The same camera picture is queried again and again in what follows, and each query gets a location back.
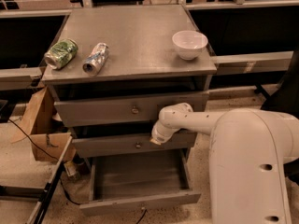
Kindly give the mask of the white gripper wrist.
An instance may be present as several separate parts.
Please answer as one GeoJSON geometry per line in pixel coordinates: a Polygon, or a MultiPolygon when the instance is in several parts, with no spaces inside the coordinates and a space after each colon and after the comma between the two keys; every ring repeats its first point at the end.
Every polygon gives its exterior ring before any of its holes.
{"type": "Polygon", "coordinates": [[[166,127],[160,121],[157,121],[152,128],[150,141],[160,146],[169,141],[177,131],[178,129],[166,127]]]}

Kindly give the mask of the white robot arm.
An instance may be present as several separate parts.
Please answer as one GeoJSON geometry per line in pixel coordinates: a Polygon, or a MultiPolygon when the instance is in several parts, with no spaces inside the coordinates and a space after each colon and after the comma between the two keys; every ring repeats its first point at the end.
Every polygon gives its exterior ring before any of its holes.
{"type": "Polygon", "coordinates": [[[299,156],[298,118],[250,108],[195,112],[181,103],[160,111],[151,141],[163,144],[181,129],[210,137],[213,224],[292,224],[284,164],[299,156]]]}

